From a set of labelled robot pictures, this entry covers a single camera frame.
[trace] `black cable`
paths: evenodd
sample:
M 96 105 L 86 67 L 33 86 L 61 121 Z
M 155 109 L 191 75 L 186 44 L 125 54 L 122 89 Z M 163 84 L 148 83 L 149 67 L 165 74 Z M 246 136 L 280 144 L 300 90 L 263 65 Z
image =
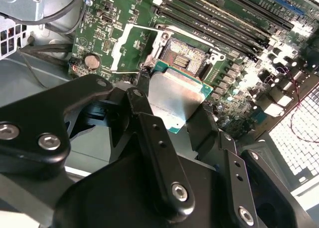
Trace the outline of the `black cable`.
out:
M 71 27 L 69 30 L 67 30 L 67 31 L 61 31 L 60 29 L 56 28 L 55 26 L 53 26 L 53 25 L 51 25 L 51 24 L 49 24 L 49 23 L 47 23 L 47 24 L 45 25 L 45 27 L 46 27 L 46 28 L 49 27 L 49 30 L 51 30 L 51 31 L 53 31 L 53 32 L 56 32 L 56 33 L 58 33 L 58 34 L 68 35 L 68 34 L 74 32 L 74 31 L 78 28 L 78 26 L 80 25 L 81 21 L 82 21 L 83 18 L 84 18 L 85 11 L 86 11 L 86 4 L 83 5 L 82 10 L 81 10 L 81 13 L 80 13 L 80 16 L 79 16 L 79 19 L 77 20 L 76 24 L 75 24 L 73 27 Z
M 46 16 L 43 19 L 39 21 L 26 21 L 26 20 L 20 20 L 14 17 L 9 16 L 10 19 L 12 19 L 15 23 L 19 24 L 24 24 L 24 25 L 40 25 L 40 24 L 45 24 L 49 22 L 53 22 L 58 20 L 59 18 L 65 16 L 67 13 L 69 13 L 75 5 L 79 2 L 80 0 L 72 0 L 67 6 L 65 6 L 63 9 L 59 10 L 58 12 Z
M 17 49 L 17 52 L 22 56 L 26 67 L 30 70 L 30 72 L 32 73 L 32 75 L 33 75 L 34 79 L 37 81 L 37 83 L 38 83 L 41 87 L 43 87 L 43 88 L 45 88 L 45 89 L 48 89 L 48 87 L 45 86 L 45 85 L 38 79 L 38 77 L 35 75 L 35 73 L 34 73 L 34 71 L 33 71 L 33 69 L 32 69 L 31 64 L 29 63 L 29 61 L 26 59 L 26 57 L 23 55 L 23 53 L 20 51 L 19 48 Z
M 72 44 L 56 43 L 47 45 L 25 46 L 21 52 L 72 52 Z

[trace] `pcie slot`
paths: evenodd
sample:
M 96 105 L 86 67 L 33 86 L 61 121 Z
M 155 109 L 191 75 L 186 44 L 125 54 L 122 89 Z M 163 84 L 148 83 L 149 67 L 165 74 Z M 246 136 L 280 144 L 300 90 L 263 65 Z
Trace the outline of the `pcie slot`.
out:
M 169 11 L 166 11 L 164 9 L 161 9 L 161 8 L 158 8 L 158 15 L 164 15 L 172 20 L 176 20 L 177 22 L 180 22 L 182 23 L 185 27 L 190 27 L 191 29 L 194 29 L 194 31 L 201 35 L 201 37 L 208 37 L 210 40 L 209 41 L 218 41 L 218 43 L 224 45 L 224 46 L 227 46 L 229 48 L 231 48 L 232 50 L 234 51 L 237 51 L 238 53 L 240 54 L 243 54 L 245 56 L 248 56 L 250 59 L 252 59 L 253 61 L 256 61 L 257 58 L 256 58 L 256 55 L 252 52 L 249 52 L 239 46 L 236 46 L 226 40 L 223 40 L 221 39 L 220 37 L 214 35 L 213 33 L 209 33 L 207 32 L 206 30 L 204 30 L 203 28 L 197 26 L 197 25 L 194 25 L 194 24 L 191 24 L 188 20 L 186 20 L 185 18 L 182 18 L 180 16 L 177 16 Z
M 259 5 L 249 1 L 249 0 L 232 0 L 236 4 L 244 7 L 245 9 L 253 12 L 254 14 L 264 18 L 268 22 L 279 26 L 287 31 L 291 31 L 294 27 L 293 24 L 290 22 L 282 19 L 281 17 L 278 17 L 277 15 L 265 10 L 264 8 L 260 7 Z
M 287 3 L 284 0 L 273 0 L 276 3 L 280 4 L 281 6 L 285 7 L 286 9 L 294 12 L 295 14 L 299 15 L 299 16 L 303 16 L 305 13 L 303 11 L 301 11 L 299 8 Z
M 212 15 L 211 13 L 209 13 L 208 10 L 204 9 L 203 7 L 201 6 L 198 6 L 196 3 L 191 3 L 190 1 L 188 0 L 177 0 L 179 2 L 182 2 L 190 7 L 192 7 L 193 9 L 197 10 L 198 13 L 202 13 L 206 16 L 209 16 L 210 18 L 216 20 L 218 23 L 222 24 L 223 26 L 227 27 L 227 28 L 230 28 L 230 29 L 234 29 L 236 30 L 238 33 L 240 33 L 242 36 L 245 36 L 245 37 L 249 37 L 250 39 L 252 39 L 253 41 L 255 41 L 256 43 L 260 44 L 260 45 L 263 45 L 265 42 L 258 36 L 254 35 L 253 33 L 250 33 L 226 20 L 222 20 L 214 15 Z
M 204 25 L 210 27 L 211 29 L 215 30 L 216 32 L 220 33 L 221 35 L 223 35 L 225 37 L 228 37 L 230 39 L 233 39 L 234 41 L 237 41 L 238 43 L 243 44 L 244 46 L 250 48 L 253 51 L 262 51 L 262 49 L 253 46 L 247 40 L 244 40 L 244 39 L 242 39 L 242 38 L 230 33 L 229 31 L 222 30 L 221 27 L 214 25 L 209 19 L 205 19 L 203 17 L 196 16 L 195 14 L 191 14 L 190 12 L 182 9 L 181 7 L 176 6 L 174 4 L 171 4 L 171 3 L 167 3 L 166 7 L 172 8 L 172 9 L 178 11 L 178 12 L 186 14 L 187 16 L 193 18 L 194 20 L 196 20 L 198 22 L 201 22 Z

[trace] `expansion slot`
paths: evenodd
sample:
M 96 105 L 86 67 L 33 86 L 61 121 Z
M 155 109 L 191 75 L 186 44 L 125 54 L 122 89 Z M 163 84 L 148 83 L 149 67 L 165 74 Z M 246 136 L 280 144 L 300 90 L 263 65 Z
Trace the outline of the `expansion slot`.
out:
M 250 59 L 252 59 L 253 61 L 256 61 L 257 58 L 256 58 L 256 55 L 253 53 L 253 52 L 250 52 L 250 51 L 247 51 L 245 50 L 244 48 L 241 48 L 237 45 L 234 45 L 234 44 L 231 44 L 230 42 L 226 41 L 226 40 L 223 40 L 222 38 L 220 38 L 219 36 L 211 33 L 211 32 L 208 32 L 206 31 L 205 29 L 203 29 L 202 27 L 198 26 L 198 25 L 194 25 L 194 24 L 191 24 L 189 22 L 189 20 L 185 19 L 185 18 L 182 18 L 180 16 L 177 16 L 167 10 L 164 10 L 164 9 L 161 9 L 161 8 L 158 8 L 158 11 L 157 11 L 158 15 L 164 15 L 170 19 L 172 19 L 173 21 L 178 21 L 180 22 L 181 24 L 183 24 L 184 26 L 186 27 L 190 27 L 191 29 L 194 29 L 194 31 L 197 33 L 197 34 L 201 34 L 202 37 L 207 37 L 209 38 L 209 41 L 217 41 L 218 43 L 226 46 L 226 47 L 229 47 L 231 48 L 232 50 L 234 51 L 237 51 L 238 53 L 241 53 L 245 56 L 248 56 Z
M 193 9 L 193 10 L 187 11 L 188 13 L 193 13 L 196 16 L 200 15 L 201 17 L 207 18 L 206 20 L 213 19 L 217 23 L 221 24 L 223 27 L 225 27 L 227 29 L 233 29 L 241 36 L 247 38 L 247 40 L 251 39 L 252 41 L 254 41 L 255 43 L 257 43 L 259 45 L 266 46 L 268 44 L 266 41 L 264 41 L 264 39 L 261 39 L 260 37 L 254 35 L 252 32 L 246 31 L 245 29 L 240 28 L 240 27 L 232 24 L 231 22 L 228 22 L 225 19 L 221 19 L 221 18 L 218 18 L 217 16 L 214 16 L 211 12 L 209 12 L 208 10 L 204 9 L 203 7 L 201 7 L 195 3 L 191 3 L 188 0 L 176 0 L 176 1 L 179 1 L 179 2 L 185 4 Z
M 303 11 L 301 11 L 299 8 L 287 3 L 284 0 L 273 0 L 273 1 L 275 1 L 276 3 L 280 4 L 281 6 L 285 7 L 286 9 L 294 12 L 295 14 L 297 14 L 299 16 L 305 15 L 305 13 Z
M 223 10 L 223 9 L 213 5 L 213 4 L 211 4 L 207 0 L 197 0 L 197 3 L 201 3 L 203 7 L 209 6 L 210 8 L 213 8 L 214 10 L 219 11 L 220 13 L 224 14 L 225 16 L 228 16 L 228 17 L 234 19 L 235 21 L 243 24 L 244 26 L 246 26 L 246 27 L 248 27 L 248 28 L 250 28 L 250 29 L 252 29 L 254 31 L 257 31 L 258 33 L 262 34 L 265 37 L 268 37 L 268 38 L 271 37 L 271 34 L 267 34 L 266 32 L 264 32 L 264 31 L 258 29 L 257 27 L 245 22 L 244 20 L 238 18 L 237 16 L 235 16 L 235 15 L 233 15 L 233 14 L 231 14 L 231 13 L 229 13 L 229 12 L 227 12 L 227 11 L 225 11 L 225 10 Z
M 291 31 L 294 27 L 293 24 L 290 22 L 284 20 L 281 17 L 278 17 L 277 15 L 265 10 L 264 8 L 260 7 L 259 5 L 249 1 L 249 0 L 232 0 L 238 5 L 242 6 L 243 8 L 253 12 L 254 14 L 264 18 L 268 22 L 281 27 L 287 31 Z
M 259 51 L 259 52 L 262 51 L 262 49 L 253 46 L 247 40 L 244 40 L 244 39 L 236 36 L 235 34 L 229 32 L 229 31 L 223 30 L 220 26 L 216 26 L 215 24 L 213 24 L 211 22 L 210 19 L 205 19 L 205 17 L 200 17 L 200 16 L 196 16 L 195 14 L 191 14 L 187 10 L 184 10 L 181 7 L 176 6 L 174 4 L 171 4 L 171 3 L 167 3 L 166 7 L 174 9 L 174 10 L 176 10 L 178 12 L 181 12 L 181 13 L 193 18 L 195 21 L 198 21 L 198 24 L 202 23 L 204 26 L 206 25 L 206 26 L 210 27 L 210 29 L 213 30 L 215 33 L 220 33 L 223 37 L 227 37 L 230 40 L 234 40 L 234 41 L 236 41 L 236 42 L 238 42 L 238 43 L 250 48 L 251 50 L 253 50 L 255 52 L 256 51 Z

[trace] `black ram slot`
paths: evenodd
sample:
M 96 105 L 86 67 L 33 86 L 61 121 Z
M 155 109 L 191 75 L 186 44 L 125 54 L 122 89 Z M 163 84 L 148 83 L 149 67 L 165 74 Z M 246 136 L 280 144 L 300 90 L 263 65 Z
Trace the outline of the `black ram slot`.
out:
M 284 20 L 283 18 L 273 14 L 272 12 L 269 12 L 265 10 L 264 8 L 260 7 L 259 5 L 249 1 L 249 0 L 232 0 L 236 4 L 244 7 L 245 9 L 257 14 L 258 16 L 264 18 L 268 22 L 281 27 L 287 31 L 291 31 L 294 27 L 293 24 L 290 22 Z
M 176 5 L 171 4 L 171 3 L 167 3 L 166 7 L 170 7 L 170 8 L 172 8 L 172 9 L 174 9 L 174 10 L 180 12 L 180 13 L 183 13 L 183 14 L 193 18 L 198 23 L 203 23 L 204 25 L 206 25 L 206 26 L 210 27 L 211 29 L 213 29 L 215 32 L 218 32 L 221 35 L 223 35 L 224 37 L 227 37 L 229 39 L 233 39 L 237 43 L 241 43 L 242 45 L 250 48 L 254 52 L 258 52 L 258 51 L 261 52 L 262 51 L 262 49 L 253 46 L 250 42 L 248 42 L 248 41 L 246 41 L 246 40 L 244 40 L 244 39 L 242 39 L 242 38 L 230 33 L 229 31 L 222 30 L 221 27 L 214 25 L 209 20 L 206 20 L 205 18 L 196 16 L 195 14 L 191 14 L 188 11 L 182 9 L 179 6 L 176 6 Z
M 163 13 L 169 12 L 170 13 L 169 14 L 170 17 L 172 17 L 172 14 L 176 16 L 176 14 L 175 14 L 176 12 L 175 11 L 170 12 L 168 10 L 162 10 L 162 12 Z M 204 34 L 207 34 L 210 37 L 215 38 L 215 40 L 217 40 L 219 42 L 223 42 L 223 43 L 229 44 L 229 46 L 232 46 L 232 47 L 235 46 L 235 47 L 241 48 L 242 51 L 247 51 L 247 52 L 250 52 L 250 53 L 253 53 L 253 54 L 255 52 L 258 52 L 258 51 L 255 51 L 255 50 L 251 49 L 250 47 L 240 43 L 238 40 L 233 39 L 233 38 L 229 37 L 228 35 L 215 30 L 215 29 L 207 26 L 204 23 L 199 22 L 196 19 L 188 17 L 185 14 L 183 14 L 183 18 L 182 19 L 184 20 L 183 23 L 192 24 L 198 31 L 201 31 Z
M 231 28 L 236 30 L 238 33 L 241 33 L 243 36 L 249 37 L 250 39 L 252 39 L 253 41 L 255 41 L 256 43 L 258 43 L 259 45 L 264 45 L 265 43 L 267 43 L 266 41 L 263 41 L 260 37 L 254 35 L 253 33 L 250 33 L 246 30 L 244 30 L 243 28 L 240 28 L 234 24 L 232 24 L 231 22 L 228 22 L 227 20 L 222 20 L 214 15 L 212 15 L 211 13 L 209 13 L 208 10 L 204 9 L 203 6 L 199 6 L 196 3 L 192 3 L 188 0 L 178 0 L 192 8 L 194 8 L 195 10 L 197 10 L 198 12 L 201 12 L 203 14 L 205 14 L 206 16 L 209 16 L 211 18 L 213 18 L 214 20 L 216 20 L 217 22 L 219 22 L 220 24 L 222 24 L 225 27 Z
M 251 52 L 249 52 L 241 47 L 238 47 L 234 44 L 231 44 L 228 41 L 222 40 L 220 37 L 218 37 L 212 33 L 208 34 L 207 31 L 203 30 L 201 27 L 190 24 L 189 21 L 184 19 L 184 18 L 181 18 L 181 17 L 179 17 L 179 16 L 177 16 L 169 11 L 165 11 L 165 10 L 160 9 L 160 8 L 158 9 L 157 13 L 158 13 L 158 15 L 164 15 L 172 20 L 176 20 L 176 21 L 182 23 L 184 26 L 187 26 L 187 27 L 194 29 L 197 33 L 199 33 L 199 34 L 201 33 L 202 35 L 210 38 L 211 40 L 216 40 L 220 44 L 223 44 L 224 46 L 232 48 L 234 51 L 237 51 L 238 53 L 241 53 L 243 55 L 248 56 L 251 60 L 257 61 L 256 55 L 254 53 L 251 53 Z

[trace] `cable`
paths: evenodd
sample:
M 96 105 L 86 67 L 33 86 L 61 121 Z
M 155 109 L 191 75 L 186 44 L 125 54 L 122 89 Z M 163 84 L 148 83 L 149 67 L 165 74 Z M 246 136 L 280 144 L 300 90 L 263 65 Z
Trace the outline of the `cable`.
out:
M 319 144 L 319 141 L 309 141 L 309 140 L 306 140 L 302 137 L 300 137 L 299 135 L 297 135 L 297 133 L 294 131 L 294 127 L 293 127 L 293 120 L 294 120 L 294 115 L 297 113 L 297 111 L 299 110 L 299 108 L 301 107 L 301 99 L 300 99 L 300 94 L 299 94 L 299 89 L 298 89 L 298 85 L 297 85 L 297 81 L 294 80 L 294 77 L 293 75 L 288 72 L 288 74 L 290 75 L 292 81 L 293 81 L 293 85 L 295 87 L 295 92 L 296 92 L 296 95 L 297 95 L 297 99 L 298 99 L 298 103 L 297 103 L 297 107 L 295 109 L 295 111 L 292 113 L 291 117 L 290 117 L 290 130 L 291 132 L 301 141 L 304 141 L 304 142 L 307 142 L 307 143 L 316 143 L 316 144 Z
M 14 17 L 9 16 L 10 19 L 12 19 L 15 23 L 23 24 L 23 25 L 40 25 L 40 24 L 45 24 L 49 22 L 53 22 L 58 20 L 59 18 L 65 16 L 67 13 L 69 13 L 75 5 L 79 2 L 80 0 L 72 0 L 67 6 L 59 10 L 58 12 L 49 15 L 47 17 L 44 17 L 43 19 L 39 21 L 26 21 L 26 20 L 20 20 Z
M 43 88 L 45 88 L 45 89 L 48 89 L 48 87 L 45 86 L 45 85 L 38 79 L 38 77 L 35 75 L 35 73 L 34 73 L 34 71 L 33 71 L 33 69 L 32 69 L 31 64 L 29 63 L 29 61 L 26 59 L 26 57 L 23 55 L 23 53 L 20 51 L 19 48 L 17 49 L 17 52 L 22 56 L 26 67 L 30 70 L 30 72 L 32 73 L 32 75 L 33 75 L 34 79 L 37 81 L 37 83 L 38 83 L 41 87 L 43 87 Z
M 69 30 L 67 31 L 61 31 L 60 29 L 56 28 L 55 26 L 47 23 L 45 26 L 49 26 L 50 30 L 53 31 L 53 32 L 56 32 L 58 34 L 61 34 L 61 35 L 68 35 L 72 32 L 74 32 L 78 26 L 80 25 L 81 21 L 83 20 L 84 18 L 84 15 L 85 15 L 85 11 L 86 11 L 86 4 L 84 3 L 83 7 L 82 7 L 82 10 L 81 10 L 81 13 L 80 13 L 80 16 L 79 16 L 79 19 L 77 20 L 76 24 L 71 27 Z
M 72 44 L 57 43 L 47 45 L 26 46 L 20 48 L 21 52 L 72 52 Z

